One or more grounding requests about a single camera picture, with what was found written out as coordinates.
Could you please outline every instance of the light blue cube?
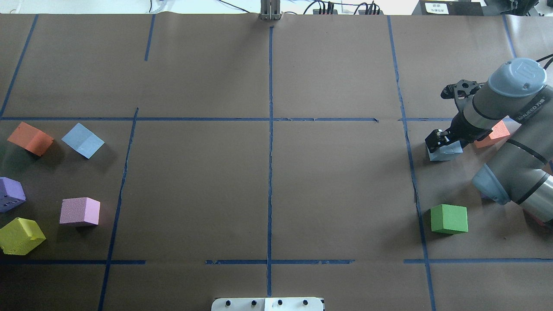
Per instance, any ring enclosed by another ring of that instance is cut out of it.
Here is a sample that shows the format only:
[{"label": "light blue cube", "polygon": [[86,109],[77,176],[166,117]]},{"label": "light blue cube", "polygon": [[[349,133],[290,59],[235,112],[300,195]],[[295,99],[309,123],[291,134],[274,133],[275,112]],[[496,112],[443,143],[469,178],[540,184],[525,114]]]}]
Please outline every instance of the light blue cube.
[{"label": "light blue cube", "polygon": [[103,140],[80,123],[77,123],[61,140],[87,159],[90,159],[103,145]]},{"label": "light blue cube", "polygon": [[426,151],[428,151],[428,156],[431,161],[449,161],[462,154],[463,148],[461,148],[461,142],[456,141],[451,145],[440,147],[438,150],[434,151],[434,153],[430,153],[428,148]]}]

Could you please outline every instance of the white floor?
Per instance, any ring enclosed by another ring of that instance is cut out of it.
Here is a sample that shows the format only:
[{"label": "white floor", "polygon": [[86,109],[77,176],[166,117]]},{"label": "white floor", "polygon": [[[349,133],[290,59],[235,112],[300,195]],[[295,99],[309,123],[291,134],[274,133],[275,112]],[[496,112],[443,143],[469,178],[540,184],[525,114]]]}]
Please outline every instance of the white floor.
[{"label": "white floor", "polygon": [[[233,14],[240,10],[217,0],[152,0],[152,11],[175,13],[217,13]],[[260,11],[259,0],[226,0],[250,12]],[[336,0],[337,3],[358,3],[358,0]],[[376,3],[387,15],[411,15],[418,0],[378,0]],[[281,0],[281,10],[303,13],[311,0]],[[148,13],[150,0],[0,0],[0,13],[51,13],[51,14],[110,14]],[[352,14],[353,6],[336,6],[339,14]],[[553,8],[541,0],[536,6],[538,12],[553,16]]]}]

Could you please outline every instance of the white bracket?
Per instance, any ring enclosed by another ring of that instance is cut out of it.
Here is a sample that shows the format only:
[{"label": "white bracket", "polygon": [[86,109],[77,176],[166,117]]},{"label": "white bracket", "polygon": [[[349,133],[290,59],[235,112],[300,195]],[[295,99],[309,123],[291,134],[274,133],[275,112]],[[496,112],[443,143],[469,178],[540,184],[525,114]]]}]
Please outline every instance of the white bracket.
[{"label": "white bracket", "polygon": [[278,20],[280,16],[280,0],[261,0],[259,19]]},{"label": "white bracket", "polygon": [[218,298],[211,311],[325,311],[324,300],[316,297]]}]

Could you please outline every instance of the yellow cube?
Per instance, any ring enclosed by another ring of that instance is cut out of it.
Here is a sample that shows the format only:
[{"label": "yellow cube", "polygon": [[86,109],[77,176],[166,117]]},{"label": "yellow cube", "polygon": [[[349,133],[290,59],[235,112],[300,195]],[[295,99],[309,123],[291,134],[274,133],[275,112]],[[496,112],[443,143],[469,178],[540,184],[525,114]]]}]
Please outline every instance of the yellow cube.
[{"label": "yellow cube", "polygon": [[44,240],[34,220],[17,217],[0,229],[0,248],[6,255],[27,255]]}]

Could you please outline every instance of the blue cube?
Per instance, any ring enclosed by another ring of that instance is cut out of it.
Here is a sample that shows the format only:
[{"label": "blue cube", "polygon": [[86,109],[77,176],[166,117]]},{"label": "blue cube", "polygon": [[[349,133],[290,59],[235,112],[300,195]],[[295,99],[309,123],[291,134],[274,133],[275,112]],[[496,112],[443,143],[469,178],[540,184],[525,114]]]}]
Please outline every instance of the blue cube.
[{"label": "blue cube", "polygon": [[103,140],[80,123],[77,123],[61,140],[87,159],[90,159],[103,145]]},{"label": "blue cube", "polygon": [[431,161],[449,161],[462,154],[463,148],[461,148],[461,142],[456,141],[451,145],[440,147],[438,150],[434,151],[434,153],[430,153],[428,148],[426,151],[428,151],[428,156]]},{"label": "blue cube", "polygon": [[26,199],[20,182],[0,177],[0,212],[7,212],[25,202]]}]

